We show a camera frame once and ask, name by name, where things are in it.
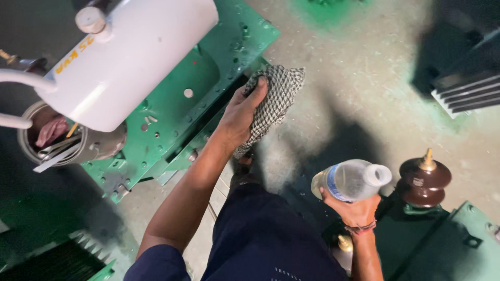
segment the bottle label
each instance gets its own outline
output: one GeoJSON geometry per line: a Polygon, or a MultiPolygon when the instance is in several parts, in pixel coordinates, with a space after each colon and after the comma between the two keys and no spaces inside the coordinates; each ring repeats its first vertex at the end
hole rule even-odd
{"type": "Polygon", "coordinates": [[[328,175],[326,176],[326,184],[328,185],[328,190],[330,190],[330,194],[333,195],[336,199],[344,202],[351,202],[351,200],[347,199],[340,191],[337,190],[337,186],[335,185],[335,171],[339,167],[339,164],[334,165],[328,171],[328,175]]]}

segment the plastic bottle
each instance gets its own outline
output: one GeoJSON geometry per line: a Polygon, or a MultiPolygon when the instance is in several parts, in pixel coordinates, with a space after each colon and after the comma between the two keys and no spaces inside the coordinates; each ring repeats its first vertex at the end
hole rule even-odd
{"type": "Polygon", "coordinates": [[[338,200],[356,202],[379,192],[393,178],[389,168],[365,160],[352,159],[328,167],[312,178],[311,191],[321,199],[320,187],[338,200]]]}

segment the bottle cap opening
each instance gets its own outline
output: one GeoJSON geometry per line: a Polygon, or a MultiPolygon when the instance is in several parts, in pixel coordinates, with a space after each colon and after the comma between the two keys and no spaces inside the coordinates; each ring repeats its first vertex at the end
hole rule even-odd
{"type": "Polygon", "coordinates": [[[364,169],[363,179],[369,185],[381,187],[388,184],[393,179],[393,175],[386,166],[371,164],[364,169]]]}

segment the hand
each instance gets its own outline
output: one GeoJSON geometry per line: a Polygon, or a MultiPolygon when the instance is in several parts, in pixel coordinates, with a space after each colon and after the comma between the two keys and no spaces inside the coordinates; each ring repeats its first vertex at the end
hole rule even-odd
{"type": "Polygon", "coordinates": [[[232,150],[250,138],[250,125],[254,120],[255,108],[268,93],[266,78],[258,79],[257,87],[248,97],[245,97],[244,93],[245,86],[236,90],[215,130],[224,136],[232,150]]]}
{"type": "Polygon", "coordinates": [[[321,192],[323,202],[340,215],[345,225],[352,228],[364,227],[375,221],[375,210],[381,200],[380,195],[375,194],[362,201],[347,203],[335,199],[323,187],[319,188],[319,192],[321,192]]]}

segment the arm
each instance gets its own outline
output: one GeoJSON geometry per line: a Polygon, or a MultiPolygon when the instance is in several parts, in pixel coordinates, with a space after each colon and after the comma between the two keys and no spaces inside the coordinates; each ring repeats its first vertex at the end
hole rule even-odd
{"type": "MultiPolygon", "coordinates": [[[[342,221],[347,226],[362,227],[375,221],[375,210],[381,199],[378,194],[363,201],[347,203],[335,199],[322,187],[320,187],[319,191],[323,197],[323,202],[332,207],[342,217],[342,221]]],[[[384,281],[373,230],[361,234],[352,234],[351,237],[354,246],[352,280],[384,281]]]]}
{"type": "Polygon", "coordinates": [[[264,78],[247,98],[244,89],[234,93],[203,151],[147,225],[136,260],[147,249],[161,244],[182,253],[195,235],[217,179],[236,147],[249,139],[255,108],[268,92],[264,78]]]}

